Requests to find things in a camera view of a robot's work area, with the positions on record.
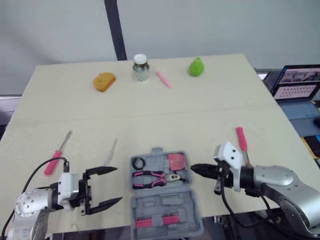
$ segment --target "laptop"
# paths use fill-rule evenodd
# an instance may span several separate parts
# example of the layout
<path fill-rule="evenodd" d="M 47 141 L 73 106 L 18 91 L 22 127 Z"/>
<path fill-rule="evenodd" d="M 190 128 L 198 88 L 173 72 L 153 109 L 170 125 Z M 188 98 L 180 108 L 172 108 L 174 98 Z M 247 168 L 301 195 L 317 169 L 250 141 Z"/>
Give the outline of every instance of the laptop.
<path fill-rule="evenodd" d="M 320 134 L 320 128 L 314 124 L 320 112 L 310 102 L 319 88 L 320 64 L 285 66 L 271 89 L 300 137 Z"/>

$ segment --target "green pear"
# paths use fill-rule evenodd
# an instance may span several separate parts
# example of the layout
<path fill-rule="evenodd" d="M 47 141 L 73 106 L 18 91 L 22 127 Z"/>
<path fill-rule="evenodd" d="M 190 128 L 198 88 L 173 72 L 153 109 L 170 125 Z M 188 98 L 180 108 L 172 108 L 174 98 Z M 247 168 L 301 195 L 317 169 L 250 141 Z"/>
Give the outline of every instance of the green pear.
<path fill-rule="evenodd" d="M 189 67 L 189 73 L 194 77 L 200 76 L 204 70 L 205 70 L 205 65 L 202 62 L 200 57 L 196 57 Z"/>

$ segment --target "screwdriver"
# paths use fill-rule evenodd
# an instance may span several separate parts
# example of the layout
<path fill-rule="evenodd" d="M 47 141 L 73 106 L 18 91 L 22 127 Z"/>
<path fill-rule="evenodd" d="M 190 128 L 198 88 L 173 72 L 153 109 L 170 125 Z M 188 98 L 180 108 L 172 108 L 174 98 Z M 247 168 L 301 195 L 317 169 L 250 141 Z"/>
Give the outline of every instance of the screwdriver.
<path fill-rule="evenodd" d="M 244 134 L 244 128 L 242 126 L 238 126 L 235 129 L 235 131 L 236 131 L 236 135 L 238 136 L 240 148 L 243 152 L 245 166 L 249 167 L 249 168 L 253 168 L 253 166 L 250 164 L 250 161 L 249 161 L 249 156 L 248 156 L 248 152 L 247 152 L 248 146 L 247 146 L 247 141 L 246 141 L 246 137 Z"/>
<path fill-rule="evenodd" d="M 116 138 L 116 139 L 114 140 L 114 143 L 113 143 L 113 146 L 112 146 L 112 148 L 111 148 L 111 151 L 109 152 L 108 157 L 106 158 L 106 160 L 105 160 L 105 162 L 104 162 L 104 166 L 105 166 L 105 167 L 109 166 L 109 163 L 110 163 L 112 157 L 114 156 L 114 150 L 115 150 L 117 141 L 118 141 L 118 138 Z"/>
<path fill-rule="evenodd" d="M 65 139 L 64 139 L 61 147 L 59 148 L 59 150 L 54 152 L 53 156 L 51 157 L 52 159 L 60 157 L 62 155 L 62 151 L 63 151 L 67 141 L 69 140 L 71 134 L 72 134 L 72 131 L 69 131 L 66 134 Z M 43 171 L 43 175 L 46 176 L 46 177 L 51 176 L 54 173 L 55 169 L 56 169 L 58 161 L 59 161 L 59 159 L 49 162 L 48 165 L 46 166 L 45 170 Z"/>

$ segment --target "pink screwdriver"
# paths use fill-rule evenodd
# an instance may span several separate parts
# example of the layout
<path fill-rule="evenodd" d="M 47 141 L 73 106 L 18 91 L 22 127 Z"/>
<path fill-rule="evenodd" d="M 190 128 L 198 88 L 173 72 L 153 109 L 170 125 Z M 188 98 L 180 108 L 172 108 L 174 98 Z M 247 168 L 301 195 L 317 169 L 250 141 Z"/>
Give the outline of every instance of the pink screwdriver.
<path fill-rule="evenodd" d="M 71 134 L 72 134 L 72 131 L 69 131 L 66 134 L 65 139 L 64 139 L 61 147 L 59 148 L 59 150 L 54 152 L 53 156 L 51 157 L 52 159 L 60 157 L 62 155 L 62 151 L 63 151 L 67 141 L 69 140 Z M 56 169 L 58 161 L 59 161 L 59 159 L 49 162 L 48 165 L 46 166 L 44 172 L 43 172 L 43 175 L 46 176 L 46 177 L 51 176 L 54 173 L 55 169 Z"/>
<path fill-rule="evenodd" d="M 250 167 L 252 168 L 253 166 L 250 164 L 249 161 L 249 156 L 248 156 L 248 146 L 247 146 L 247 141 L 246 141 L 246 137 L 244 134 L 244 128 L 242 126 L 238 126 L 236 129 L 236 135 L 238 136 L 238 141 L 240 144 L 240 148 L 243 152 L 243 158 L 244 158 L 244 162 L 245 162 L 245 166 L 246 167 Z"/>

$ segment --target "black pole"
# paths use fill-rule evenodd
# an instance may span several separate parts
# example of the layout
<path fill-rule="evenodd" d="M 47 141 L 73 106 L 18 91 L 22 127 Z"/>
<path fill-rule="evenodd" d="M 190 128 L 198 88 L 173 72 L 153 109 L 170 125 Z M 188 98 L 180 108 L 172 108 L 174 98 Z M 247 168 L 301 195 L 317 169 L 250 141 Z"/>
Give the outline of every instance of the black pole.
<path fill-rule="evenodd" d="M 118 61 L 127 60 L 126 48 L 119 19 L 117 0 L 104 0 L 104 5 L 109 21 L 116 58 L 118 59 Z"/>

